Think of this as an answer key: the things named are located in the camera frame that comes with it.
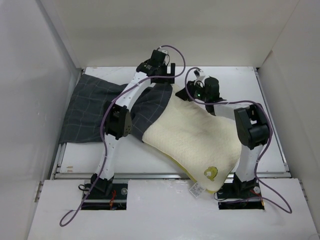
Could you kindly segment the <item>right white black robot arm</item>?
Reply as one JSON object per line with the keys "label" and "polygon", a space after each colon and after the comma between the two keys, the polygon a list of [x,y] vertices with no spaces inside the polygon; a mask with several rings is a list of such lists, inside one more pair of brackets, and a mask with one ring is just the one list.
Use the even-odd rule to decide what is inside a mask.
{"label": "right white black robot arm", "polygon": [[220,85],[216,78],[205,75],[200,70],[195,70],[194,74],[196,79],[185,81],[185,87],[175,95],[184,101],[203,105],[213,116],[235,122],[241,153],[233,181],[227,184],[227,192],[223,197],[251,198],[251,191],[258,186],[256,164],[261,158],[263,147],[271,138],[269,119],[261,104],[251,100],[228,102],[220,96]]}

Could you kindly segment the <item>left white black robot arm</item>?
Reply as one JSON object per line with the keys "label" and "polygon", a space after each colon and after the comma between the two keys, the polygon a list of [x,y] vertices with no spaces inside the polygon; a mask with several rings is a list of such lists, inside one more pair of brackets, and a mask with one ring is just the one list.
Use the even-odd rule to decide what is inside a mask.
{"label": "left white black robot arm", "polygon": [[102,117],[100,136],[104,153],[90,182],[94,192],[101,198],[107,198],[112,193],[115,174],[114,154],[120,139],[126,137],[132,130],[131,109],[140,95],[154,79],[161,83],[168,82],[175,73],[168,74],[168,52],[155,49],[151,57],[140,63],[124,90],[113,100],[106,103],[106,111]]}

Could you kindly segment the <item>cream yellow-edged pillow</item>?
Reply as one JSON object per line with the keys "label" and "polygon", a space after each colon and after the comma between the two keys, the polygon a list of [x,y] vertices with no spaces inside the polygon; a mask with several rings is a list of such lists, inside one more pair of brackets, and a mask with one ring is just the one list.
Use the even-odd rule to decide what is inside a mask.
{"label": "cream yellow-edged pillow", "polygon": [[241,155],[236,124],[213,116],[194,102],[183,101],[173,85],[160,117],[144,132],[142,141],[169,156],[210,193],[217,192]]}

